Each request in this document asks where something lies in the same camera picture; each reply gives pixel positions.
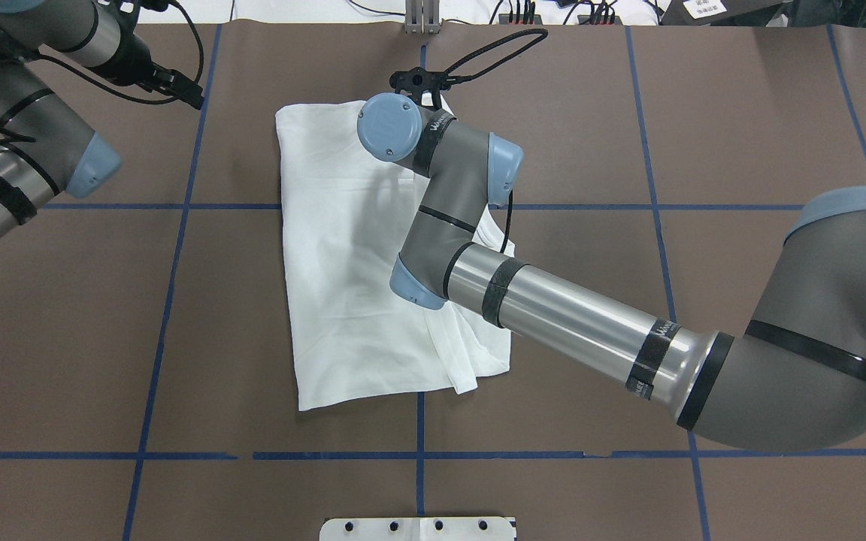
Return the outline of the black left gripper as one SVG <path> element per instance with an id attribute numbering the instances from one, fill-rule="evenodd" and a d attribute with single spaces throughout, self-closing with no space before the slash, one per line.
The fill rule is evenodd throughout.
<path id="1" fill-rule="evenodd" d="M 169 98 L 201 110 L 204 90 L 199 83 L 175 69 L 166 71 L 152 61 L 149 47 L 125 26 L 120 29 L 117 50 L 98 67 L 98 75 L 115 86 L 139 86 L 147 92 L 162 92 Z"/>

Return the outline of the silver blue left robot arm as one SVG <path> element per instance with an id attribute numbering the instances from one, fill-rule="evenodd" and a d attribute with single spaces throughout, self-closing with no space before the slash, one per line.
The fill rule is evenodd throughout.
<path id="1" fill-rule="evenodd" d="M 0 239 L 61 194 L 86 198 L 121 167 L 120 154 L 29 65 L 62 66 L 110 95 L 137 86 L 200 110 L 200 77 L 153 61 L 135 34 L 142 10 L 178 1 L 0 1 Z"/>

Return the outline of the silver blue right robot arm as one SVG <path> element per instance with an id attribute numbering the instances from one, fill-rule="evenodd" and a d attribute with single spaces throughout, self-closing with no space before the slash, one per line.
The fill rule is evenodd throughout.
<path id="1" fill-rule="evenodd" d="M 389 275 L 403 301 L 465 308 L 724 446 L 811 452 L 866 434 L 866 187 L 807 203 L 732 335 L 687 328 L 475 242 L 485 209 L 513 191 L 518 144 L 391 92 L 368 99 L 354 123 L 370 157 L 428 182 Z"/>

